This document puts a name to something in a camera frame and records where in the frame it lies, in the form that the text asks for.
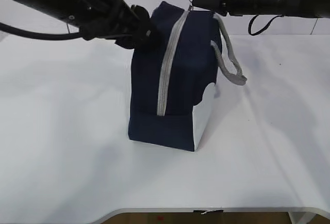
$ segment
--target navy blue bag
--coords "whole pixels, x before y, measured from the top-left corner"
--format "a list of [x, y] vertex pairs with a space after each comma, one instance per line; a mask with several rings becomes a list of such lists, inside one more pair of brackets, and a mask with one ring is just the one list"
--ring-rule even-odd
[[131, 140], [195, 151], [211, 114], [218, 66], [237, 85], [244, 85], [246, 78], [235, 57], [230, 60], [237, 74], [224, 66], [219, 32], [223, 23], [216, 14], [162, 2], [152, 22], [163, 40], [160, 46], [134, 52], [128, 135]]

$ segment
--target white table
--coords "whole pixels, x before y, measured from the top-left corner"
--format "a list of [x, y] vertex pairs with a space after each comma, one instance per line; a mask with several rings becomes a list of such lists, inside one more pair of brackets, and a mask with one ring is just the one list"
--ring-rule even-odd
[[232, 36], [249, 79], [219, 75], [197, 152], [129, 141], [132, 51], [0, 43], [0, 223], [123, 212], [309, 211], [330, 217], [330, 36]]

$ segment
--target zipper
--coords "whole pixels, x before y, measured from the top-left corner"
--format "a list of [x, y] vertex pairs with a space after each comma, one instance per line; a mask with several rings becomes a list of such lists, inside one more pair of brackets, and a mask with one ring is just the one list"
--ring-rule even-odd
[[164, 54], [163, 62], [161, 65], [159, 88], [158, 88], [158, 104], [157, 115], [165, 116], [167, 107], [168, 90], [170, 84], [171, 69], [176, 47], [181, 35], [182, 28], [185, 24], [189, 11], [185, 11], [182, 16], [174, 24], [166, 52]]

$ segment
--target white side panel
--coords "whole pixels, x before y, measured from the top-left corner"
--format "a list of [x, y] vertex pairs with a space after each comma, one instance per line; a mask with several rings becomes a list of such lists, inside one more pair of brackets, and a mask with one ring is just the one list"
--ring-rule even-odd
[[195, 151], [211, 116], [215, 94], [216, 85], [211, 83], [205, 88], [203, 100], [198, 105], [194, 106], [192, 110]]

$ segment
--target floor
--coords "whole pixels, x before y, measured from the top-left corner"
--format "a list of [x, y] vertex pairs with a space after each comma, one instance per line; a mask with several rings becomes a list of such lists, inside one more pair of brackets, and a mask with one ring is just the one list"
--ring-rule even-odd
[[[287, 213], [134, 213], [121, 214], [104, 224], [291, 224]], [[330, 224], [316, 216], [309, 224]]]

